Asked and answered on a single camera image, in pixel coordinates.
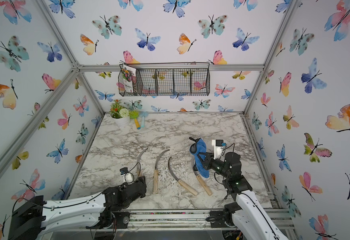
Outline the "blue rag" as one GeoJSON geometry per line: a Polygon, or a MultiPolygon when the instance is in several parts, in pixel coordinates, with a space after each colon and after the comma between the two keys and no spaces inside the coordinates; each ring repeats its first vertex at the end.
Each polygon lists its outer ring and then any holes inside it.
{"type": "Polygon", "coordinates": [[[190,146],[190,153],[194,156],[195,159],[195,166],[193,169],[197,170],[203,178],[208,179],[210,177],[210,172],[204,167],[207,153],[206,143],[201,138],[194,139],[192,137],[189,137],[189,139],[194,142],[190,146]]]}

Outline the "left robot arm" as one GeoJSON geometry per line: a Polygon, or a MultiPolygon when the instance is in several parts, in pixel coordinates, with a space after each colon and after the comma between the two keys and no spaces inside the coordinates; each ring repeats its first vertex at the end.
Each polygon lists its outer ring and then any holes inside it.
{"type": "Polygon", "coordinates": [[[108,187],[87,197],[46,201],[36,196],[13,211],[8,238],[37,240],[44,234],[70,228],[118,229],[124,218],[121,210],[144,198],[146,192],[146,178],[141,176],[131,184],[108,187]]]}

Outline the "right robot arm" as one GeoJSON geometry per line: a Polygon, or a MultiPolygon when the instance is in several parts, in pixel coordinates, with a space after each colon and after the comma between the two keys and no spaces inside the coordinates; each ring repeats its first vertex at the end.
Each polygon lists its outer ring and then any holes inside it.
{"type": "Polygon", "coordinates": [[[220,221],[237,228],[247,240],[286,240],[287,236],[269,217],[244,177],[241,156],[235,152],[235,145],[212,140],[213,152],[209,153],[201,138],[189,139],[193,141],[190,146],[195,161],[193,169],[205,179],[210,177],[210,171],[222,176],[227,196],[234,200],[224,206],[220,221]]]}

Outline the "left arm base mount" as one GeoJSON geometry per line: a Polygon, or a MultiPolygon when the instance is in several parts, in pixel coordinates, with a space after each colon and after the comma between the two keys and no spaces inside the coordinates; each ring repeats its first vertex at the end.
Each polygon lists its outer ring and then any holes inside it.
{"type": "Polygon", "coordinates": [[[130,212],[105,212],[100,213],[96,224],[86,226],[86,229],[126,229],[130,222],[130,212]]]}

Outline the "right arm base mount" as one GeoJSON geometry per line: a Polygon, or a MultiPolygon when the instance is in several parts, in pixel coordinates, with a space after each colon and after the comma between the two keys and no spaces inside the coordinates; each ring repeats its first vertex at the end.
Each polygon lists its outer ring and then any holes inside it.
{"type": "Polygon", "coordinates": [[[206,221],[211,224],[212,228],[235,228],[233,214],[242,208],[237,203],[230,203],[224,206],[223,210],[210,211],[206,221]]]}

